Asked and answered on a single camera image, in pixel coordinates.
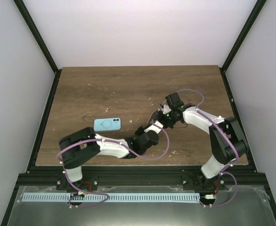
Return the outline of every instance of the robotic arm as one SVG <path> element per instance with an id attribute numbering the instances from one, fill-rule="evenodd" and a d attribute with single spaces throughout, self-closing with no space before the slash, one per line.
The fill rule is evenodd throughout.
<path id="1" fill-rule="evenodd" d="M 81 180 L 81 165 L 95 155 L 111 155 L 123 159 L 136 158 L 136 155 L 129 152 L 126 147 L 139 155 L 144 155 L 148 148 L 158 144 L 160 128 L 173 128 L 178 121 L 192 124 L 209 134 L 212 156 L 202 166 L 201 171 L 207 179 L 217 176 L 235 159 L 235 153 L 212 123 L 199 114 L 198 111 L 211 118 L 224 133 L 230 135 L 229 140 L 235 147 L 239 157 L 249 151 L 246 137 L 235 118 L 230 117 L 225 119 L 201 110 L 197 111 L 195 105 L 185 105 L 178 93 L 168 95 L 166 103 L 161 105 L 161 109 L 158 109 L 156 119 L 152 120 L 146 127 L 139 127 L 132 137 L 124 139 L 106 138 L 95 133 L 93 128 L 88 127 L 62 138 L 59 141 L 61 150 L 81 140 L 99 140 L 85 144 L 84 148 L 75 146 L 62 154 L 64 168 L 71 182 Z M 110 140 L 112 143 L 103 142 L 104 140 Z"/>

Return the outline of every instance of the wooden tabletop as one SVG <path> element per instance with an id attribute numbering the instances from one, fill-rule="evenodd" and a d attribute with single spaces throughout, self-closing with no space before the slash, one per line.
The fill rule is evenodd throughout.
<path id="1" fill-rule="evenodd" d="M 200 107 L 214 115 L 233 116 L 218 66 L 129 66 L 63 68 L 54 97 L 37 166 L 59 165 L 55 156 L 58 141 L 85 127 L 95 119 L 121 118 L 121 130 L 99 132 L 111 138 L 125 138 L 145 125 L 150 114 L 164 98 L 177 90 L 189 88 L 202 92 L 205 102 Z M 181 92 L 184 103 L 197 104 L 201 97 Z M 87 165 L 194 165 L 204 164 L 212 155 L 209 135 L 189 125 L 167 129 L 170 149 L 159 160 L 140 158 L 117 159 L 95 156 Z M 166 137 L 159 134 L 159 144 L 147 150 L 144 157 L 160 156 L 166 148 Z M 240 164 L 247 164 L 244 156 Z"/>

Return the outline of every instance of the connector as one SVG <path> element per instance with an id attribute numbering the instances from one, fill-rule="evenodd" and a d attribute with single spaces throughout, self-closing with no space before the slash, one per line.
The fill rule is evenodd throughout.
<path id="1" fill-rule="evenodd" d="M 217 196 L 215 194 L 206 194 L 205 199 L 216 199 Z"/>

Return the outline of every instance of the white backdrop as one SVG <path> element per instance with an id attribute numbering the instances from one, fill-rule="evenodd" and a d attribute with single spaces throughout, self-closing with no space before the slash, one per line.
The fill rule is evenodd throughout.
<path id="1" fill-rule="evenodd" d="M 222 66 L 256 0 L 24 0 L 57 66 Z"/>
<path id="2" fill-rule="evenodd" d="M 255 163 L 276 201 L 276 0 L 266 2 L 227 77 Z"/>
<path id="3" fill-rule="evenodd" d="M 53 77 L 13 1 L 0 0 L 0 224 L 26 171 Z"/>

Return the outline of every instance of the smartphone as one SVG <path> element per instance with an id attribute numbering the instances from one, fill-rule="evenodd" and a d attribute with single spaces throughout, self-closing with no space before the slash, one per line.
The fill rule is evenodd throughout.
<path id="1" fill-rule="evenodd" d="M 95 119 L 94 120 L 94 131 L 115 131 L 120 130 L 121 120 L 120 118 L 109 118 L 109 119 Z"/>

